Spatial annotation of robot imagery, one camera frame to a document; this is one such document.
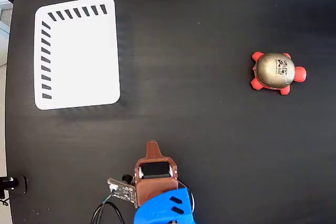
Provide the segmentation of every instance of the white tray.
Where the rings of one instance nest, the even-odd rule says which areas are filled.
[[[120,97],[113,0],[43,6],[35,14],[34,91],[42,110],[112,104]]]

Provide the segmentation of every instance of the black surface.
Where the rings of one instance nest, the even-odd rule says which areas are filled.
[[[34,14],[65,1],[15,0],[6,158],[28,192],[11,195],[14,224],[88,223],[107,178],[132,173],[151,139],[178,164],[197,223],[336,222],[336,0],[114,0],[120,101],[42,111]],[[290,53],[306,82],[286,97],[253,90],[254,51]],[[113,201],[132,223],[132,204]]]

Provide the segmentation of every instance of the floor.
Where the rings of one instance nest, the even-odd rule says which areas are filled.
[[[10,26],[12,10],[3,10],[0,21]],[[6,86],[6,67],[0,67],[0,177],[6,176],[6,155],[5,155],[5,86]],[[0,224],[11,224],[12,217],[10,208],[0,204]]]

